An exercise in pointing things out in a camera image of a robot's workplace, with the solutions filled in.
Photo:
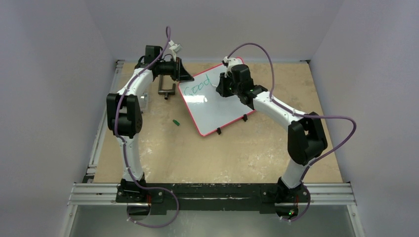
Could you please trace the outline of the pink framed whiteboard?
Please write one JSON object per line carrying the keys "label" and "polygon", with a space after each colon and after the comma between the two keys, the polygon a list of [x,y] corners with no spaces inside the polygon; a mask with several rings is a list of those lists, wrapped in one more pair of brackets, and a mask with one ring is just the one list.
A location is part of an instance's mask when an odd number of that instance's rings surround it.
{"label": "pink framed whiteboard", "polygon": [[225,66],[218,64],[194,75],[194,81],[180,82],[178,90],[201,136],[216,132],[254,111],[243,105],[236,96],[221,97],[216,88],[220,73],[225,72]]}

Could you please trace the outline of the green marker cap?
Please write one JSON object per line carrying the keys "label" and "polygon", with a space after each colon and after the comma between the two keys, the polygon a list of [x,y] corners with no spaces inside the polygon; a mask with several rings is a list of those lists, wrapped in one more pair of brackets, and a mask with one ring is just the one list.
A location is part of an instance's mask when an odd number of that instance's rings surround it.
{"label": "green marker cap", "polygon": [[175,119],[173,119],[172,120],[177,126],[180,126],[180,123],[177,121],[177,120],[175,120]]}

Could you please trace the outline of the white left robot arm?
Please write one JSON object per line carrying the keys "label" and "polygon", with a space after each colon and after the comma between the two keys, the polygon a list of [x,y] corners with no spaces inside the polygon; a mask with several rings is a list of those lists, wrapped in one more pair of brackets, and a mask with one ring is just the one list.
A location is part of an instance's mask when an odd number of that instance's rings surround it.
{"label": "white left robot arm", "polygon": [[145,200],[148,195],[139,154],[139,133],[143,125],[140,96],[158,76],[169,76],[176,82],[193,81],[177,56],[182,46],[170,42],[169,50],[171,58],[166,61],[162,47],[146,46],[132,77],[122,89],[106,97],[108,128],[116,137],[124,160],[117,196],[131,198],[135,202]]}

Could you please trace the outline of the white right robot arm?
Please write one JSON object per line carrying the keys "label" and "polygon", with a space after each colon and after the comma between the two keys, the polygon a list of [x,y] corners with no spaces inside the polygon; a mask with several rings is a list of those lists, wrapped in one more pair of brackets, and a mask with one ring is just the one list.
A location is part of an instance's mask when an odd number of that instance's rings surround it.
{"label": "white right robot arm", "polygon": [[291,158],[277,183],[277,197],[289,201],[302,186],[302,175],[309,162],[328,147],[322,122],[317,113],[303,114],[276,101],[267,88],[256,85],[247,65],[225,64],[216,92],[222,97],[237,96],[242,104],[262,112],[281,125],[287,134],[287,151]]}

